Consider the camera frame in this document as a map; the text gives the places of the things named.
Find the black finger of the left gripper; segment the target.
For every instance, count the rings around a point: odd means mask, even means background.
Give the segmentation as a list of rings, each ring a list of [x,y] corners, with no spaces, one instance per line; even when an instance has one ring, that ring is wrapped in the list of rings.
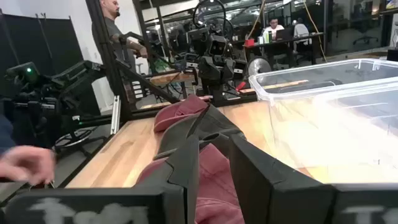
[[[202,83],[214,83],[215,76],[213,75],[215,65],[213,59],[208,56],[202,56],[198,64],[199,74]]]
[[[224,82],[232,80],[234,76],[234,67],[236,62],[231,58],[226,58],[223,66],[222,80]]]

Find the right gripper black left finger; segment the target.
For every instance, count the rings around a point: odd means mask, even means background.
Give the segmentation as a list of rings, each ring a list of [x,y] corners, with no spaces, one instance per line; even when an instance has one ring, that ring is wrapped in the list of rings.
[[[198,137],[191,135],[158,168],[136,184],[148,202],[147,223],[195,222],[198,153]]]

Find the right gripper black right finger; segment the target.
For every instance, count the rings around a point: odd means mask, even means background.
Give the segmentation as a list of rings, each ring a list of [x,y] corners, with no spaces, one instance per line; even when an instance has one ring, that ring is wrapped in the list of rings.
[[[331,223],[335,188],[291,168],[238,135],[229,161],[245,223]]]

